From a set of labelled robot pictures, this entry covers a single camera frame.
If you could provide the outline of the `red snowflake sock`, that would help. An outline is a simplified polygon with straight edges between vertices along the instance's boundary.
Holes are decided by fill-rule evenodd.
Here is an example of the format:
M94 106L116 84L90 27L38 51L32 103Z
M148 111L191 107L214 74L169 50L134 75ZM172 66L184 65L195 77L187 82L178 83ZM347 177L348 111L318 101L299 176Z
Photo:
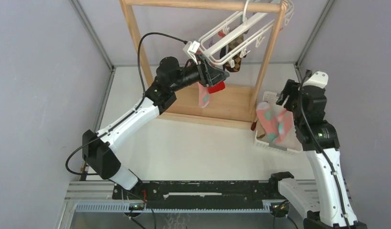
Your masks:
M221 81L221 82L219 82L218 84L216 84L216 85L214 85L212 87L208 87L207 90L208 90L209 94L214 94L214 93L217 93L219 91L224 90L225 87L226 87L225 82Z

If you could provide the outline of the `pink sock with green patch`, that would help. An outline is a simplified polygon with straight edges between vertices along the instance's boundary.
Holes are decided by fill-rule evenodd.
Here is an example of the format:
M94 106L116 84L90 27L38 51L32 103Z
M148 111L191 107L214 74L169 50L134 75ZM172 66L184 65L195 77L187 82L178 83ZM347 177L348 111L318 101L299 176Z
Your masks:
M198 106L205 108L210 103L210 93L208 87L204 87L202 84L198 83Z

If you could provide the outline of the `white plastic clip hanger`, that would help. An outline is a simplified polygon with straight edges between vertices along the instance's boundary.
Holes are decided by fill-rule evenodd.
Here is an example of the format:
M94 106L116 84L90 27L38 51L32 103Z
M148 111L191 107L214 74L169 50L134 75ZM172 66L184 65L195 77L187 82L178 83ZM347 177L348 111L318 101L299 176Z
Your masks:
M243 11L236 11L196 40L200 43L197 54L203 55L215 66L236 68L250 53L248 46L254 45L258 48L266 38L265 34L273 28L275 20L265 22L259 29L254 30L252 27L268 14L256 12L247 16L248 5L249 2L246 2Z

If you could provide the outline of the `striped maroon orange green sock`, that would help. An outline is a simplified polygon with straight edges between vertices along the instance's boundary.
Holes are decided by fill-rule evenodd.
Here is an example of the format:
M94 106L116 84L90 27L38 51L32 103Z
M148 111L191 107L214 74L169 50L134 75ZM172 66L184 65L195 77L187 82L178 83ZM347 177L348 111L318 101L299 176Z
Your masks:
M258 120L255 120L251 125L251 131L256 131L258 125Z

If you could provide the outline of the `white perforated plastic basket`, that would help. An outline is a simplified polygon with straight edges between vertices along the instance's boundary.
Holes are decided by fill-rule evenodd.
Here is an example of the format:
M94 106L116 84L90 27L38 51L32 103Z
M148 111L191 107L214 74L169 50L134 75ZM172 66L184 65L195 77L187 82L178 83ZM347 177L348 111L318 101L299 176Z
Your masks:
M293 114L276 104L278 98L278 93L266 91L257 105L251 126L255 132L254 145L288 155L299 154L302 145L296 137Z

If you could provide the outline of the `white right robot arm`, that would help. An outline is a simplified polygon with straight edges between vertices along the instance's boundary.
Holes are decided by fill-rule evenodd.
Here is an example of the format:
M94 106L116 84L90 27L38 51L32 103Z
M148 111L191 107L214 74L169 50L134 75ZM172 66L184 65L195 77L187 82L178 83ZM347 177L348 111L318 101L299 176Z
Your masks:
M312 167L319 200L315 201L290 172L269 179L269 193L284 197L303 219L305 229L365 229L357 219L340 165L340 143L333 125L324 119L325 89L287 80L277 100L292 112L296 136Z

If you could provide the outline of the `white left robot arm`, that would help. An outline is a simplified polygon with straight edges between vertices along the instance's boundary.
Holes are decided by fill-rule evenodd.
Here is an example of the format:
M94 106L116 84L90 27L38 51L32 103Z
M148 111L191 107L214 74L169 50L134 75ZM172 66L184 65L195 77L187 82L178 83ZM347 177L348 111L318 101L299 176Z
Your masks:
M163 58L152 84L142 98L113 123L82 135L82 158L104 180L110 180L124 188L131 199L141 196L140 179L125 168L116 152L123 143L143 125L163 114L177 100L176 92L199 83L204 87L215 86L229 77L229 72L213 66L202 55L189 59L181 66L175 57Z

